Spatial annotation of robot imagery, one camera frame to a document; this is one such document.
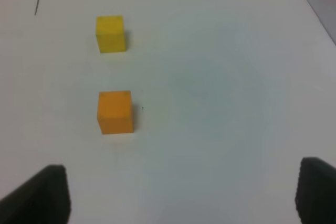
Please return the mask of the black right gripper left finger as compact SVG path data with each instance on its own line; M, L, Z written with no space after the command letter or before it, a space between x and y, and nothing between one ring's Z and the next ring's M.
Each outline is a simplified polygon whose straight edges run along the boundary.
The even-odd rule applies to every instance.
M71 198L66 168L48 165L1 199L1 223L68 223Z

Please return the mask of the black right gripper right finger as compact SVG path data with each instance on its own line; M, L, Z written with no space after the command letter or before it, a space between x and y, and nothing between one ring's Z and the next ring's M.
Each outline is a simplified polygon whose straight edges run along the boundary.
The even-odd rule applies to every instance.
M300 163L296 211L301 223L335 223L335 167L317 157Z

